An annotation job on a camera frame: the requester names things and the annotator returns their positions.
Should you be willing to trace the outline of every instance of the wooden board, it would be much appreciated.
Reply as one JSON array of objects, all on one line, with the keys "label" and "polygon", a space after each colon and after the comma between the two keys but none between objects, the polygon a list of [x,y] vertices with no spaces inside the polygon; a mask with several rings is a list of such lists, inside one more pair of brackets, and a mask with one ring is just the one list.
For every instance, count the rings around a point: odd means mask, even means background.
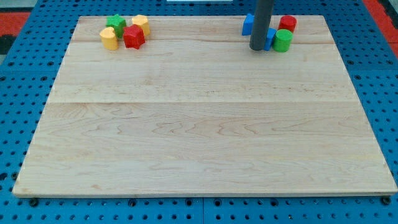
[{"label": "wooden board", "polygon": [[284,54],[250,50],[242,16],[149,20],[140,50],[108,51],[106,18],[80,18],[18,197],[397,192],[322,16]]}]

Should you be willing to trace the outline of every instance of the toy block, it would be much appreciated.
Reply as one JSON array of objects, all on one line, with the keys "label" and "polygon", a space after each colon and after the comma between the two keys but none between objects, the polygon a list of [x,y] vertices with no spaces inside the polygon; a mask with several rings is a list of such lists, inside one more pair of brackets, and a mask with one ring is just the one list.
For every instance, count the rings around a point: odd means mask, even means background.
[{"label": "toy block", "polygon": [[144,36],[148,36],[150,34],[149,22],[146,16],[136,15],[131,20],[133,24],[141,27],[141,29],[144,31]]},{"label": "toy block", "polygon": [[123,34],[124,45],[127,48],[139,49],[139,47],[145,43],[144,31],[137,25],[124,28]]},{"label": "toy block", "polygon": [[116,37],[122,38],[123,37],[123,28],[126,27],[126,20],[116,14],[114,16],[108,16],[106,18],[106,27],[113,27]]},{"label": "toy block", "polygon": [[264,50],[268,51],[271,49],[272,43],[274,42],[274,37],[276,34],[276,30],[274,28],[269,28],[267,33],[267,40],[264,46]]},{"label": "toy block", "polygon": [[289,50],[293,39],[293,33],[287,29],[280,29],[275,34],[274,45],[272,48],[276,52],[286,52]]},{"label": "toy block", "polygon": [[296,27],[296,24],[297,24],[297,20],[293,16],[282,16],[282,18],[280,18],[278,30],[287,29],[287,30],[291,31],[291,33],[293,33],[294,29]]},{"label": "toy block", "polygon": [[103,29],[99,36],[101,37],[102,44],[108,50],[116,50],[119,48],[118,39],[114,33],[113,27],[107,27]]},{"label": "toy block", "polygon": [[253,28],[254,16],[250,13],[246,15],[243,22],[242,35],[250,35]]}]

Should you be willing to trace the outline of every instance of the yellow block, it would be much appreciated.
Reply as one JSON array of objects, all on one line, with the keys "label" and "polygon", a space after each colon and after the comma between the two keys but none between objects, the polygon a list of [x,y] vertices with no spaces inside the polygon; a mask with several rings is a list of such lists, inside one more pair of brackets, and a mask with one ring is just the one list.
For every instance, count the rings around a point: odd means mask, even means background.
[{"label": "yellow block", "polygon": [[101,37],[102,44],[108,50],[117,50],[119,48],[118,39],[114,33],[113,27],[103,29],[99,36]]},{"label": "yellow block", "polygon": [[144,36],[147,36],[150,34],[150,29],[149,29],[149,22],[148,18],[143,15],[136,15],[132,19],[132,23],[141,27],[141,29],[144,31]]}]

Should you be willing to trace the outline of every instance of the red surface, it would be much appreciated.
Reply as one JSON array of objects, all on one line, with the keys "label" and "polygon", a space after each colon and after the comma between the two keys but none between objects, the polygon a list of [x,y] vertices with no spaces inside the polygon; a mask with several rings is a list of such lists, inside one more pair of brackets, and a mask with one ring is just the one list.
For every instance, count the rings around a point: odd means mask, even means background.
[{"label": "red surface", "polygon": [[296,23],[297,23],[297,20],[293,16],[282,16],[282,18],[280,18],[278,30],[287,29],[291,32],[294,32]]},{"label": "red surface", "polygon": [[0,12],[0,36],[2,35],[13,35],[17,36],[30,12]]},{"label": "red surface", "polygon": [[392,25],[391,18],[385,13],[383,5],[377,0],[363,0],[363,3],[398,57],[398,30]]},{"label": "red surface", "polygon": [[144,31],[137,25],[125,27],[123,40],[127,48],[133,47],[139,49],[139,47],[145,43]]}]

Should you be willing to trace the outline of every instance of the green block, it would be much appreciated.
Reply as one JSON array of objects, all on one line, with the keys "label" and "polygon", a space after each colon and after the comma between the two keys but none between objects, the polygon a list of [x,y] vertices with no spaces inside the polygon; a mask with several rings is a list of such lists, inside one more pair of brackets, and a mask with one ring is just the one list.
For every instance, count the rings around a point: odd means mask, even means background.
[{"label": "green block", "polygon": [[272,48],[276,52],[286,52],[289,50],[290,43],[293,39],[293,33],[286,29],[280,29],[275,34],[274,45]]},{"label": "green block", "polygon": [[108,16],[106,18],[106,27],[113,27],[116,37],[122,38],[124,33],[124,27],[126,27],[126,20],[116,14],[114,16]]}]

